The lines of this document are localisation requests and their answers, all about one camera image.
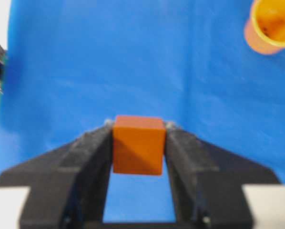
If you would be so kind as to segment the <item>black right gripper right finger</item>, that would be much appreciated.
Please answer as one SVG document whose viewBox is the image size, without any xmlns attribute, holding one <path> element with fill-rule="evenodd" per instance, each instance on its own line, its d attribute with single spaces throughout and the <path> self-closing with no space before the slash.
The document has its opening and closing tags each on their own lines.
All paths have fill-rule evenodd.
<svg viewBox="0 0 285 229">
<path fill-rule="evenodd" d="M 250 229 L 242 185 L 277 185 L 268 167 L 166 122 L 165 160 L 176 221 L 193 229 Z"/>
</svg>

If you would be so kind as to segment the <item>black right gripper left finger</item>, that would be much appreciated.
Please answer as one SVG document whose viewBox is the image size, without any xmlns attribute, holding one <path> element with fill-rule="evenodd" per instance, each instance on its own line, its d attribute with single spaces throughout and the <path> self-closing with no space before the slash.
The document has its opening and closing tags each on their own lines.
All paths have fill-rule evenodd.
<svg viewBox="0 0 285 229">
<path fill-rule="evenodd" d="M 30 189 L 22 229 L 82 229 L 101 223 L 112 164 L 112 122 L 0 174 L 0 188 Z"/>
</svg>

